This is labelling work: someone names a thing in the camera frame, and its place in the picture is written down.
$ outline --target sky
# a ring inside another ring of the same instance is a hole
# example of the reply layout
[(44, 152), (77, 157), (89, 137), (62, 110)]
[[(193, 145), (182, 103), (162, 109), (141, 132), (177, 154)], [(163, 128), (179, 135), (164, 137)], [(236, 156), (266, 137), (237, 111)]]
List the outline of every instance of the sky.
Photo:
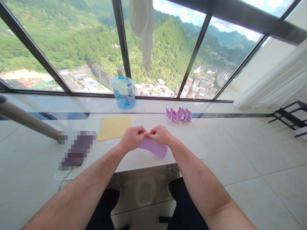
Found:
[[(277, 17), (280, 17), (287, 7), (291, 4), (292, 0), (243, 0), (244, 2), (255, 6), (261, 10), (271, 13)], [(179, 16), (183, 22), (190, 22), (197, 26), (202, 26), (205, 14), (189, 9), (184, 6), (166, 1), (166, 0), (153, 0), (153, 7), (163, 13), (172, 14), (174, 16)], [(246, 29), (244, 27), (232, 24), (220, 20), (218, 18), (212, 18), (210, 21), (211, 25), (216, 26), (220, 31), (232, 32), (238, 31), (244, 34), (249, 40), (257, 41), (261, 34), (254, 32), (252, 30)]]

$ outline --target hand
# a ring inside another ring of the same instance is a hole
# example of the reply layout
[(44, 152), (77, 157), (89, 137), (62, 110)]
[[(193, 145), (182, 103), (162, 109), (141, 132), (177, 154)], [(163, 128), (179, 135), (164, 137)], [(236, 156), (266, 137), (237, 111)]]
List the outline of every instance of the hand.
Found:
[(125, 153), (128, 153), (139, 147), (141, 141), (145, 137), (148, 137), (148, 132), (143, 126), (130, 127), (127, 128), (118, 145), (124, 150)]
[(164, 125), (153, 127), (149, 132), (149, 139), (155, 140), (158, 144), (168, 145), (174, 138)]

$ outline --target purple paper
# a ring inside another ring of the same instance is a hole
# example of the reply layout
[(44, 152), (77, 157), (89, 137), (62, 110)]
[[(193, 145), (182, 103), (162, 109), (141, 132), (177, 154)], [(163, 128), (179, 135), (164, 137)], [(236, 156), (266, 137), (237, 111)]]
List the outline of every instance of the purple paper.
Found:
[(186, 112), (188, 113), (188, 120), (191, 120), (192, 119), (192, 116), (193, 116), (193, 113), (191, 113), (190, 110), (188, 110), (187, 108), (185, 108)]
[(156, 155), (157, 157), (164, 160), (166, 152), (167, 152), (169, 147), (167, 145), (160, 145), (154, 140), (144, 138), (142, 140), (139, 148), (148, 150), (148, 151), (152, 152), (154, 155)]
[(183, 120), (186, 121), (186, 119), (188, 118), (188, 112), (185, 111), (184, 109), (181, 109), (181, 111), (183, 112), (184, 116), (183, 116)]
[(183, 120), (183, 117), (185, 115), (183, 112), (183, 108), (179, 107), (177, 114), (178, 114), (179, 120)]
[(170, 109), (170, 112), (172, 113), (173, 120), (174, 120), (175, 122), (177, 122), (177, 120), (178, 120), (178, 114), (177, 114), (177, 112), (176, 112), (175, 110), (173, 110), (173, 108)]
[(172, 113), (167, 108), (166, 108), (166, 117), (170, 123), (173, 121)]

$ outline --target table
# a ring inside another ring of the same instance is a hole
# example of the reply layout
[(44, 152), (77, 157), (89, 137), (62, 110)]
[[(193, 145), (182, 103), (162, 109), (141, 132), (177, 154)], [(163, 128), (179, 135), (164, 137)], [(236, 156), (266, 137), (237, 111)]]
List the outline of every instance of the table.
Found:
[[(123, 114), (90, 114), (88, 117), (83, 131), (96, 131), (98, 133), (101, 118), (120, 116)], [(193, 152), (199, 159), (204, 159), (207, 156), (205, 147), (198, 138), (198, 135), (194, 129), (191, 121), (178, 121), (169, 123), (166, 118), (166, 114), (130, 114), (131, 125), (142, 125), (149, 132), (150, 129), (157, 125), (165, 125), (169, 132), (179, 139), (191, 152)], [(87, 167), (93, 164), (101, 156), (106, 154), (110, 149), (119, 143), (121, 138), (114, 138), (106, 141), (96, 141), (93, 145), (93, 149), (87, 158), (84, 159), (81, 166), (74, 168), (69, 174), (68, 179), (73, 179)], [(162, 160), (145, 149), (135, 149), (123, 158), (120, 162), (116, 173), (144, 169), (149, 167), (156, 167), (162, 165), (169, 165), (176, 163), (170, 148), (167, 151), (165, 158)], [(56, 180), (62, 180), (65, 176), (65, 171), (57, 171), (54, 175)]]

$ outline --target white curtain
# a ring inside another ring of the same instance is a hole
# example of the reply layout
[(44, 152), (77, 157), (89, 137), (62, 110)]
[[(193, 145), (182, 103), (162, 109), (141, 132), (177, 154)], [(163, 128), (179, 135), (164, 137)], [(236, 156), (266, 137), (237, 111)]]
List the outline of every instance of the white curtain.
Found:
[(307, 84), (307, 39), (285, 59), (244, 91), (235, 101), (238, 108), (279, 109), (286, 100)]
[(141, 38), (143, 66), (150, 70), (153, 50), (154, 6), (153, 0), (130, 0), (130, 25), (133, 34)]

